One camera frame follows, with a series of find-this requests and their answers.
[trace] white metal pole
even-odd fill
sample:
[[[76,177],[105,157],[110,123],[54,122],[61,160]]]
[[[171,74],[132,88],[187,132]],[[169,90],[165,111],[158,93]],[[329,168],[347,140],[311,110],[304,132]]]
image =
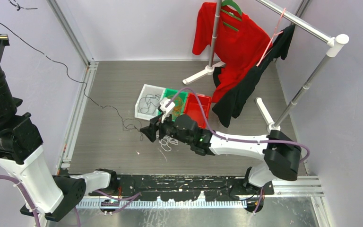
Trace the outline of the white metal pole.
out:
[[[294,98],[290,101],[289,105],[286,107],[286,109],[283,111],[282,115],[276,120],[276,122],[273,124],[274,128],[277,128],[280,126],[282,121],[290,114],[290,112],[293,110],[293,108],[297,105],[298,100],[304,95],[304,93],[310,89],[310,86],[312,84],[312,81],[315,79],[317,75],[319,75],[319,70],[322,69],[322,67],[326,64],[328,60],[331,58],[336,57],[336,55],[339,53],[339,51],[343,48],[345,44],[348,43],[348,36],[345,34],[338,35],[334,39],[333,47],[329,48],[329,50],[326,52],[325,57],[321,60],[321,62],[318,64],[318,66],[315,68],[315,70],[312,72],[310,77],[307,79],[307,81],[303,84],[301,89],[297,92],[297,94],[294,96]]]
[[[281,8],[280,6],[276,5],[275,3],[271,2],[271,1],[268,1],[268,0],[256,0],[256,1],[261,3],[264,6],[268,7],[269,9],[271,9],[272,11],[274,11],[277,14],[281,15],[283,12],[283,8]],[[317,37],[318,39],[320,39],[326,43],[330,42],[330,40],[333,39],[329,35],[314,28],[313,26],[311,26],[310,24],[308,24],[301,18],[297,17],[296,15],[294,15],[288,11],[286,11],[284,13],[283,17],[288,19],[289,21],[295,23],[300,28],[304,29],[308,33],[312,34],[313,36]]]
[[[212,68],[212,64],[214,62],[214,55],[215,55],[215,44],[217,38],[217,30],[220,18],[220,8],[222,6],[222,0],[218,0],[216,3],[216,11],[215,11],[215,20],[214,20],[214,27],[212,29],[212,40],[211,40],[211,51],[209,53],[209,63],[208,66]]]
[[[73,44],[77,53],[80,55],[81,59],[83,60],[84,64],[86,66],[89,66],[92,55],[89,52],[89,50],[87,50],[87,53],[89,55],[88,56],[86,55],[86,52],[83,50],[83,47],[81,46],[81,43],[79,41],[80,37],[77,37],[77,35],[75,35],[72,27],[70,26],[70,24],[68,22],[68,18],[66,18],[65,15],[63,14],[63,11],[59,6],[58,1],[57,0],[47,0],[47,2],[48,2],[48,5],[50,5],[50,7],[52,8],[53,13],[55,14],[59,23],[62,25],[63,30],[68,35],[70,42]]]

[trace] white pipe connector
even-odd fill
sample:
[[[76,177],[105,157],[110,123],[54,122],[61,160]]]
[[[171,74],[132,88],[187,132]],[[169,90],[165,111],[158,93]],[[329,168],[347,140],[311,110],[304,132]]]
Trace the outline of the white pipe connector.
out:
[[[265,107],[262,98],[257,97],[255,99],[255,103],[257,104],[257,107],[259,109],[259,111],[261,112],[262,117],[264,118],[265,122],[267,123],[267,125],[273,123],[273,119],[272,116],[269,114],[267,108]]]
[[[214,66],[210,67],[209,65],[207,65],[205,66],[205,70],[207,71],[207,75],[212,75],[214,74],[215,67]]]
[[[348,35],[345,35],[345,34],[338,35],[333,40],[333,42],[331,42],[330,44],[328,43],[330,48],[329,48],[328,52],[326,52],[326,55],[331,58],[336,57],[336,55],[343,48],[343,46],[348,43],[348,40],[349,40]]]
[[[272,122],[272,123],[270,123],[270,124],[268,125],[267,130],[268,130],[268,132],[269,132],[269,133],[270,133],[270,131],[272,131],[272,130],[278,130],[278,131],[280,131],[280,126],[275,127],[275,123],[274,123],[274,122]]]

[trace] hanging clothes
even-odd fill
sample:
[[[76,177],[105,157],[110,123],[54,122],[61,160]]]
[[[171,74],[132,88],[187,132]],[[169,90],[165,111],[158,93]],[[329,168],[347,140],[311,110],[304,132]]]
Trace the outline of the hanging clothes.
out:
[[[225,13],[221,13],[217,29],[215,53],[226,63],[222,73],[218,75],[220,85],[212,96],[212,102],[218,102],[223,95],[235,87],[261,58],[270,38],[247,15],[240,16],[237,11],[223,6],[223,10],[241,18],[239,21]],[[201,54],[211,44],[214,27],[216,3],[204,2],[198,12],[197,28],[194,38],[193,54]],[[223,22],[235,27],[238,31],[225,26]]]
[[[212,111],[219,117],[219,121],[225,127],[229,127],[230,119],[232,117],[237,118],[240,116],[242,109],[253,93],[255,86],[258,84],[262,73],[268,67],[268,65],[275,59],[286,59],[289,51],[289,46],[294,34],[295,25],[290,25],[283,30],[283,33],[278,35],[273,48],[268,52],[265,58],[262,60],[259,66],[252,67],[242,81],[236,86],[230,89],[218,103],[214,105]],[[216,84],[220,84],[218,79],[218,73],[223,73],[223,68],[216,67],[213,77]]]

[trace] black cable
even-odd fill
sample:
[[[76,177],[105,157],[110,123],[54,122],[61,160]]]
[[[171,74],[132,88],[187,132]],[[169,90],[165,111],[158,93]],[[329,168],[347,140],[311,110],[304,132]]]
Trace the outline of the black cable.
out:
[[[241,201],[241,202],[243,203],[243,201],[248,201],[248,200],[252,199],[255,195],[257,195],[257,193],[255,192],[255,193],[254,193],[251,197],[249,197],[249,198],[246,198],[246,199],[243,199],[243,200],[236,199],[236,198],[234,198],[233,196],[231,196],[231,195],[230,195],[230,194],[232,193],[232,190],[233,190],[234,186],[235,186],[235,184],[233,184],[233,185],[232,185],[232,187],[230,188],[230,190],[229,190],[229,189],[226,189],[226,191],[228,192],[228,193],[227,193],[227,195],[229,196],[229,198],[231,198],[231,199],[233,199],[233,200],[235,200],[235,201]]]
[[[145,103],[146,103],[146,107],[140,107],[141,105],[141,100],[145,99]],[[138,112],[141,113],[141,114],[149,114],[149,115],[153,115],[156,111],[156,108],[158,107],[158,104],[159,104],[159,100],[161,99],[161,96],[160,95],[152,95],[152,94],[147,94],[145,97],[142,97],[140,99],[140,101],[138,102]],[[154,104],[152,102],[152,100],[157,100],[158,103],[157,104]],[[152,113],[149,112],[149,110],[151,109],[151,106],[154,105],[154,111]]]
[[[54,62],[54,63],[57,63],[57,64],[61,64],[61,65],[63,65],[64,67],[66,67],[66,75],[67,75],[67,77],[69,78],[69,79],[71,79],[71,80],[73,80],[74,82],[77,82],[77,83],[79,83],[79,84],[83,84],[83,85],[85,85],[84,86],[84,89],[83,89],[83,94],[84,94],[84,96],[85,97],[87,97],[89,100],[91,100],[95,105],[97,105],[97,106],[99,106],[100,108],[102,108],[102,109],[105,109],[105,108],[107,108],[107,107],[111,107],[111,108],[113,108],[113,109],[115,109],[116,110],[116,113],[118,114],[118,116],[120,117],[120,119],[121,119],[121,122],[122,122],[122,129],[123,129],[123,131],[130,131],[130,130],[137,130],[137,131],[139,131],[140,132],[140,130],[134,125],[134,124],[128,124],[128,125],[125,125],[125,121],[127,121],[127,120],[131,120],[131,121],[138,121],[139,123],[140,123],[140,128],[142,127],[142,123],[141,123],[141,121],[140,120],[137,120],[137,119],[130,119],[130,118],[127,118],[127,119],[123,119],[123,117],[120,115],[120,113],[119,113],[119,110],[116,108],[116,107],[114,107],[114,106],[111,106],[111,105],[105,105],[105,106],[102,106],[102,105],[100,105],[100,104],[98,104],[95,100],[93,100],[91,97],[89,97],[87,94],[86,94],[86,89],[87,89],[87,83],[86,82],[83,82],[83,81],[78,81],[78,80],[75,80],[75,79],[73,79],[72,77],[70,77],[70,75],[69,75],[69,68],[68,68],[68,66],[65,64],[65,63],[63,63],[63,62],[60,62],[60,61],[55,61],[55,60],[52,60],[50,57],[48,57],[44,52],[42,52],[42,51],[40,51],[40,50],[38,50],[38,49],[36,49],[35,47],[33,47],[32,45],[30,45],[29,43],[27,43],[24,39],[22,39],[20,36],[18,36],[15,32],[13,32],[10,28],[8,28],[6,25],[4,25],[3,23],[1,23],[0,22],[0,25],[2,25],[4,28],[6,28],[7,30],[9,30],[14,36],[16,36],[17,38],[19,38],[22,42],[24,42],[27,46],[29,46],[30,48],[32,48],[33,50],[35,50],[35,51],[37,51],[37,52],[39,52],[39,53],[41,53],[42,55],[44,55],[45,56],[45,58],[47,58],[48,60],[50,60],[50,61],[52,61],[52,62]],[[140,132],[140,141],[142,141],[143,139],[144,139],[144,135],[143,135],[143,133],[142,132]]]
[[[16,0],[13,0],[15,3],[13,3],[11,0],[8,1],[12,4],[12,6],[17,8],[17,11],[19,11],[20,9],[38,9],[38,8],[24,8],[20,6]]]

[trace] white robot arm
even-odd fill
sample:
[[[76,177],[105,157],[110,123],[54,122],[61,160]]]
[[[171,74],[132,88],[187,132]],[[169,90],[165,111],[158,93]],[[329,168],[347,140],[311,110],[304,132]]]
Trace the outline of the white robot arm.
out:
[[[0,57],[7,45],[7,35],[0,35]],[[31,114],[16,115],[22,102],[12,96],[0,67],[0,166],[24,185],[38,213],[45,214],[48,220],[59,221],[85,194],[98,189],[107,192],[118,189],[116,172],[110,170],[52,176],[44,159],[43,140],[30,120]],[[20,211],[32,216],[28,204]]]
[[[156,140],[158,131],[159,139],[165,135],[170,136],[190,145],[191,150],[199,155],[229,154],[262,160],[258,166],[249,168],[246,175],[248,181],[245,184],[255,191],[275,179],[297,179],[301,148],[283,143],[265,143],[267,140],[291,141],[281,131],[271,131],[269,135],[259,136],[228,135],[220,132],[214,134],[211,130],[198,127],[197,123],[185,114],[173,122],[170,113],[174,105],[168,104],[169,102],[170,99],[167,98],[161,100],[159,110],[162,114],[152,118],[150,125],[140,130],[151,142]]]

